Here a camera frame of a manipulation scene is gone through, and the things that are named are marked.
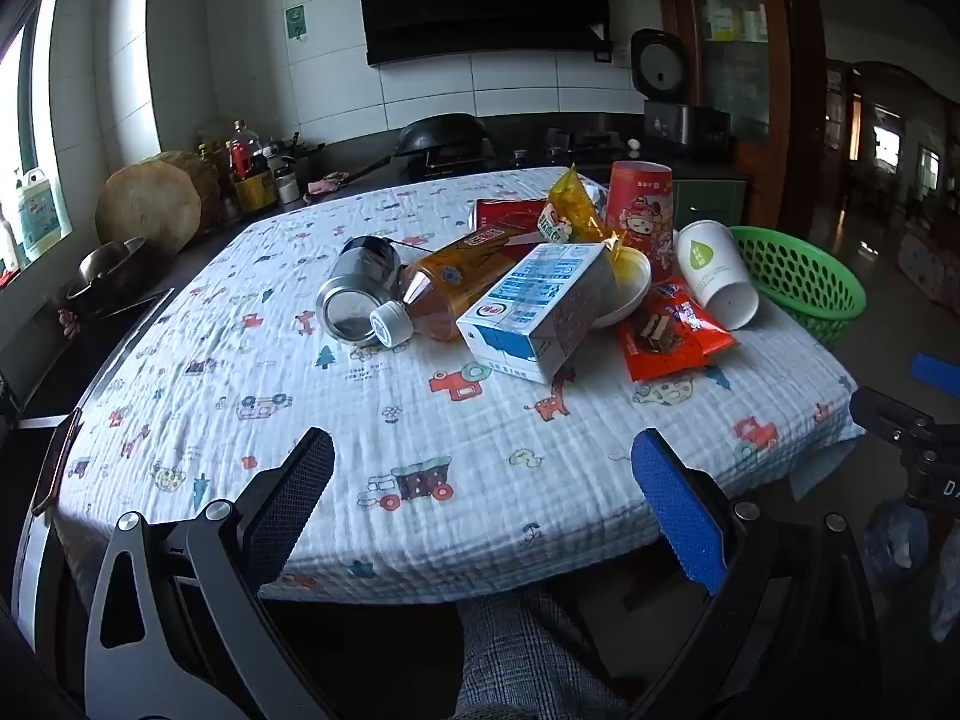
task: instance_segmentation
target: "basket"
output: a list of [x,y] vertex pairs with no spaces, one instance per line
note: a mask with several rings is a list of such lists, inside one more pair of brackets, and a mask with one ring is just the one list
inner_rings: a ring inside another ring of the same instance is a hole
[[867,307],[851,271],[814,245],[764,227],[731,227],[757,290],[824,346]]

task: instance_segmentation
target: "white and blue carton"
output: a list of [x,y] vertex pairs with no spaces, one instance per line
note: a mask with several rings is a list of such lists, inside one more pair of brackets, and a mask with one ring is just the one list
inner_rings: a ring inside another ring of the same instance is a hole
[[477,362],[550,384],[616,292],[604,244],[540,244],[457,327]]

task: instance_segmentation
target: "white patterned tablecloth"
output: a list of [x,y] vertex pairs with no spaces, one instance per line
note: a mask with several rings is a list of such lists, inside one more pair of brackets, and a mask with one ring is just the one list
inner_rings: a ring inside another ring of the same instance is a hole
[[552,389],[479,367],[459,341],[325,336],[316,293],[347,239],[440,247],[467,232],[474,200],[544,197],[560,172],[370,191],[240,234],[83,414],[56,510],[83,594],[120,514],[165,522],[235,499],[311,426],[333,436],[333,478],[264,597],[448,601],[654,541],[627,460],[649,426],[729,493],[832,471],[830,450],[861,432],[853,381],[767,301],[715,367],[649,385],[630,381],[613,330],[590,333]]

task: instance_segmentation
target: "glass cabinet door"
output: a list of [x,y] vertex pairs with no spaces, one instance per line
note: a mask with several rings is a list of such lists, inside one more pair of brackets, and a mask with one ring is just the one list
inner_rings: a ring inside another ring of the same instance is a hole
[[763,0],[698,0],[703,105],[731,115],[731,133],[763,142],[770,125],[770,61]]

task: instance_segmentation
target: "green cabinet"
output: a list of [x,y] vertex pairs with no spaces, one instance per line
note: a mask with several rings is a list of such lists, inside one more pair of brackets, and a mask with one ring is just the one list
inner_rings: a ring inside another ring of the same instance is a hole
[[743,221],[746,181],[709,178],[675,178],[673,226],[683,229],[692,221],[711,218],[731,227]]

